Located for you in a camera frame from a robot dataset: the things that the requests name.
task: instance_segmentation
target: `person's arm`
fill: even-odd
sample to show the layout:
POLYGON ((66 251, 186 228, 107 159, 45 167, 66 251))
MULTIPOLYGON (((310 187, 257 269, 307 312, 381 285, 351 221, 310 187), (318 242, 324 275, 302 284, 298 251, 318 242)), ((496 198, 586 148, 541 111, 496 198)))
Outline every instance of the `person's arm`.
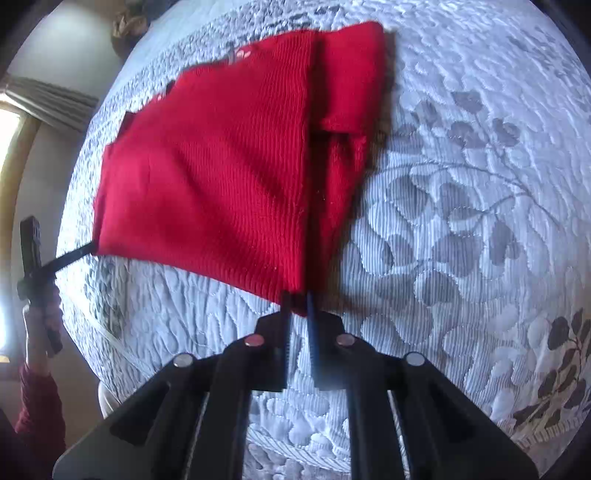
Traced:
POLYGON ((57 287, 47 292, 46 315, 35 307, 23 310, 27 328, 27 361, 21 368, 22 410, 15 431, 35 457, 43 474, 51 478, 53 465, 66 450, 66 424, 61 400, 50 374, 46 354, 46 328, 60 330, 62 312, 57 287))

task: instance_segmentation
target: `red cloth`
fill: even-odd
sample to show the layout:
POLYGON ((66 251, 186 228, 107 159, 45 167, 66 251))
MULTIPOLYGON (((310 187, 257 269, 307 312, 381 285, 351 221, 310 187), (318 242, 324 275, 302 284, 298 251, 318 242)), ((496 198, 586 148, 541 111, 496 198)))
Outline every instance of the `red cloth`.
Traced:
POLYGON ((362 177, 382 27, 267 38, 128 114, 104 154, 99 255, 150 260, 272 301, 324 286, 362 177))
POLYGON ((21 368, 22 410, 12 430, 0 411, 0 472, 3 478, 51 478, 56 460, 66 450, 66 424, 53 378, 21 368))

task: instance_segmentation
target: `bed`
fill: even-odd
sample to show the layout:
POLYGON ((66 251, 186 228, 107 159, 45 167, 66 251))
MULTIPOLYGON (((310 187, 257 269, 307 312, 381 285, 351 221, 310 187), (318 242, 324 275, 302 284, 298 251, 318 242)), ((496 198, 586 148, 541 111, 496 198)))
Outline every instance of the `bed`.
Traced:
MULTIPOLYGON (((591 80, 529 0, 181 0, 91 122, 58 253, 91 238, 102 151, 126 111, 244 44, 365 20, 388 35, 387 94, 322 307, 379 351, 425 354, 544 473, 591 408, 591 80)), ((124 258, 85 258, 58 285, 67 330, 120 400, 278 308, 124 258)), ((253 396, 245 477, 347 478, 348 435, 345 395, 313 388, 296 316, 288 389, 253 396)))

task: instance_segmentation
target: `silver bolt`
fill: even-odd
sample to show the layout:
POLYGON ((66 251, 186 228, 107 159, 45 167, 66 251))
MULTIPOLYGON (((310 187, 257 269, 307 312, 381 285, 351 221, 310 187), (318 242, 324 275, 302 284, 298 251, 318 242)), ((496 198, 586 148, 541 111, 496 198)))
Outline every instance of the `silver bolt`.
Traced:
POLYGON ((336 338, 336 343, 340 346, 351 346, 355 343, 355 337, 350 333, 341 333, 336 338))
POLYGON ((246 346, 261 346, 265 343, 265 337, 258 333, 253 333, 244 339, 246 346))
POLYGON ((173 364, 178 368, 189 367, 193 363, 193 356, 189 353, 181 353, 174 357, 173 364))
POLYGON ((425 363, 425 357, 418 352, 410 352, 404 357, 404 359, 409 365, 412 365, 413 367, 420 367, 423 363, 425 363))

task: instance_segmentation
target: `red sleeve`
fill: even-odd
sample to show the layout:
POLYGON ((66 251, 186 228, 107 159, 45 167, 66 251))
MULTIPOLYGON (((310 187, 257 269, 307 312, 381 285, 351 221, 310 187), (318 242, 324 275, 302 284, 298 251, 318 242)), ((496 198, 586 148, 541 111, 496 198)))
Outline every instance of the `red sleeve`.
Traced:
POLYGON ((26 365, 21 368, 22 410, 16 433, 51 478, 53 465, 66 451, 66 424, 53 377, 41 377, 26 365))

